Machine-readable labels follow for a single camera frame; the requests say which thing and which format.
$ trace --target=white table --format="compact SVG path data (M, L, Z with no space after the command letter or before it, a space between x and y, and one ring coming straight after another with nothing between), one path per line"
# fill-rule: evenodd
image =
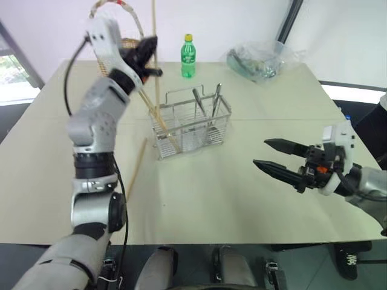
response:
M62 100L62 65L0 145L0 242L51 244L71 232L74 175L68 119ZM320 141L324 126L343 120L306 66L257 86L222 64L199 63L197 77L162 66L161 90L203 83L223 94L233 114L223 145L157 160L149 117L137 95L123 116L115 154L127 186L141 142L145 156L128 201L129 243L313 243L379 239L380 225L340 196L303 195L258 170L252 159L296 170L302 158L276 152L263 141ZM98 76L94 62L78 62L70 103L79 105ZM153 92L147 84L147 92ZM357 139L355 162L377 167ZM120 244L123 230L112 237Z

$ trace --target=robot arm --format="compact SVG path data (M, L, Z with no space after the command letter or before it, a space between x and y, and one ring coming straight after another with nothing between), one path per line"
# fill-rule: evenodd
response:
M73 233L49 247L15 290L81 290L95 285L110 237L126 222L125 199L114 191L118 181L114 166L117 122L129 105L130 93L139 90L150 75L162 74L145 68L157 37L143 39L137 48L120 50L115 22L93 21L89 38L110 74L88 90L67 124L74 144Z
M351 124L345 121L327 126L323 132L323 145L305 146L284 139L269 139L272 148L305 158L305 165L292 172L271 161L254 160L263 172L292 185L299 193L305 188L319 189L319 193L337 193L345 200L375 218L387 236L387 171L361 167L353 163L355 136Z

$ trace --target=wire basket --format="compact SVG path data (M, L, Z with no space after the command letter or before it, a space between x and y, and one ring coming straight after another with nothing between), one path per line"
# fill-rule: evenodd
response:
M178 95L189 91L192 95L194 88L200 88L205 115L194 98L178 103L168 103L168 97L171 94ZM204 95L203 85L169 91L165 94L165 104L160 105L160 115L166 124L167 131L161 128L156 119L151 116L160 159L204 146L223 143L231 116L231 107L220 94L215 113L212 116L214 104L215 94ZM176 141L180 151L176 149L172 141Z

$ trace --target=yellow bottle cap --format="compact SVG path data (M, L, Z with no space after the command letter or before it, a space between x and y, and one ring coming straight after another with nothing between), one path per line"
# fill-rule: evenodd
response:
M185 41L192 41L192 34L186 34L184 37Z

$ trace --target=clear plastic bag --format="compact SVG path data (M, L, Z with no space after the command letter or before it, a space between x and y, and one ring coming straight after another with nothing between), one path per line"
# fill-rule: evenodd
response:
M278 41L250 42L232 48L227 53L227 64L238 74L259 83L299 65L304 54L304 51L293 52Z

